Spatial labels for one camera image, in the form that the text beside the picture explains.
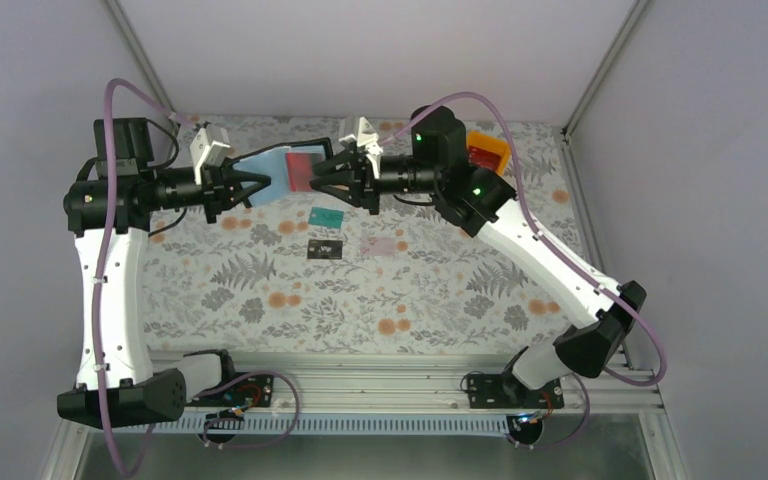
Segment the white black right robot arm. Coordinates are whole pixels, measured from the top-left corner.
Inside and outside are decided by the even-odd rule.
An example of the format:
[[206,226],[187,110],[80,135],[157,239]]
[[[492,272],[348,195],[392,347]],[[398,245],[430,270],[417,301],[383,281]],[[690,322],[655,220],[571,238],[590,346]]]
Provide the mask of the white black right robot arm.
[[523,348],[499,374],[512,406],[527,406],[568,374],[598,377],[634,326],[645,290],[587,263],[522,210],[506,180],[472,164],[467,129],[449,108],[421,107],[411,119],[410,154],[390,156],[372,124],[358,118],[342,151],[313,167],[311,188],[371,214],[383,195],[427,194],[444,220],[504,254],[553,297],[571,325]]

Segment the teal magnetic stripe card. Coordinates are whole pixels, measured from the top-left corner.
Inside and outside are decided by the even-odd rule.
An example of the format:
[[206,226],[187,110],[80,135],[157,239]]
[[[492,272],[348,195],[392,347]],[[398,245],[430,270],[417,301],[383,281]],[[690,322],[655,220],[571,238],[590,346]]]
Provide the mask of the teal magnetic stripe card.
[[342,227],[345,212],[324,207],[312,207],[308,224],[315,227],[339,230]]

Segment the dark VIP credit card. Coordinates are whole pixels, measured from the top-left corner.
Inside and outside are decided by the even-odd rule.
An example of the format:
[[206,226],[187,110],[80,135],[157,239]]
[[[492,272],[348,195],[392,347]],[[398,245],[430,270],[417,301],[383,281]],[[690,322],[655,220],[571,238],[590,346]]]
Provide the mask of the dark VIP credit card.
[[341,240],[310,239],[307,244],[308,260],[339,260],[343,256],[344,243]]

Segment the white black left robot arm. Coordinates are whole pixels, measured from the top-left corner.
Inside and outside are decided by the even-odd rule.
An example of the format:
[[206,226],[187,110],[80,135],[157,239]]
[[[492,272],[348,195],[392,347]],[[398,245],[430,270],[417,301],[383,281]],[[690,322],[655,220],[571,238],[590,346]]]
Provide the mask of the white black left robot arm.
[[198,393],[223,405],[238,391],[221,349],[187,354],[162,371],[153,367],[139,320],[142,255],[155,212],[198,206],[213,223],[271,180],[237,170],[227,131],[211,123],[195,129],[191,166],[155,165],[149,126],[147,118],[118,118],[106,133],[96,120],[97,154],[63,201],[81,266],[84,335],[74,385],[56,408],[61,418],[93,428],[172,422]]

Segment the pale pink floral card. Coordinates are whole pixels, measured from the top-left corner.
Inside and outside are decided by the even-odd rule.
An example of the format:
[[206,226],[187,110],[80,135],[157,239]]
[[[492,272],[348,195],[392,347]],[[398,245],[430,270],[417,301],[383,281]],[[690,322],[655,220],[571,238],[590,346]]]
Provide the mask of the pale pink floral card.
[[392,237],[364,236],[359,251],[364,257],[394,257],[397,241]]

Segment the red VIP credit card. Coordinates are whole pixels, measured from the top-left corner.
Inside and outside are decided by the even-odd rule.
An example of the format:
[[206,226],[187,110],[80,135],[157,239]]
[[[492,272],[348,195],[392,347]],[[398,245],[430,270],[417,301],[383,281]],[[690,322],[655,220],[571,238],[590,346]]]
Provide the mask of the red VIP credit card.
[[293,193],[311,192],[313,167],[324,159],[321,153],[289,152],[285,155],[289,190]]

